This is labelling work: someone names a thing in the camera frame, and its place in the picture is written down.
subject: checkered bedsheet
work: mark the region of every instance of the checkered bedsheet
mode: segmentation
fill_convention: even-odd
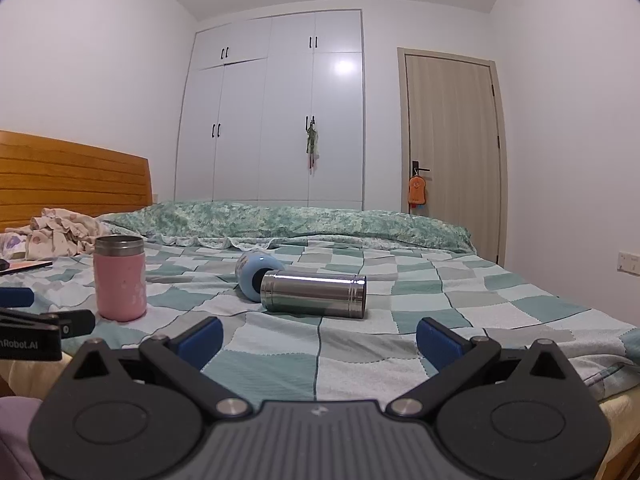
[[[556,341],[594,397],[640,382],[640,332],[597,310],[567,303],[472,254],[429,249],[368,250],[331,242],[283,244],[270,252],[292,270],[368,277],[365,319],[272,314],[236,287],[234,248],[146,245],[148,311],[121,324],[98,316],[93,336],[112,348],[155,332],[175,336],[204,317],[223,323],[223,349],[203,372],[254,405],[264,399],[389,400],[436,373],[415,345],[430,316],[464,337],[488,335],[505,348]],[[0,278],[30,286],[32,312],[96,312],[90,256]],[[73,354],[83,337],[65,341]]]

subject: door frame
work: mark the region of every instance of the door frame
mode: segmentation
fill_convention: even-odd
[[[408,186],[407,181],[411,177],[410,162],[410,142],[409,142],[409,89],[408,74],[406,71],[406,56],[434,57],[438,59],[450,59],[464,63],[472,63],[488,67],[491,75],[491,83],[494,86],[495,118],[498,125],[500,158],[500,227],[498,229],[498,261],[499,265],[504,264],[504,253],[507,241],[507,152],[506,140],[504,136],[504,113],[502,111],[502,97],[500,95],[500,85],[498,84],[498,73],[495,62],[476,57],[459,56],[457,54],[446,54],[444,52],[432,52],[430,50],[415,50],[412,48],[398,47],[398,74],[400,79],[400,117],[402,134],[402,204],[401,210],[409,212]]]

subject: silver water bottle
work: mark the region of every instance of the silver water bottle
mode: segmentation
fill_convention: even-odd
[[[260,285],[262,306],[270,312],[362,319],[367,278],[357,274],[267,272]]]

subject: orange hanging ornament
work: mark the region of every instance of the orange hanging ornament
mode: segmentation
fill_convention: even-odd
[[[423,205],[427,203],[427,183],[419,175],[409,179],[409,204]]]

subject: crumpled clothing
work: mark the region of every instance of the crumpled clothing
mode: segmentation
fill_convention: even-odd
[[[7,227],[4,232],[26,235],[25,260],[91,254],[95,239],[110,234],[109,228],[95,218],[60,208],[44,208],[29,225]]]
[[[24,258],[27,250],[27,236],[18,233],[0,233],[0,258],[17,260]]]

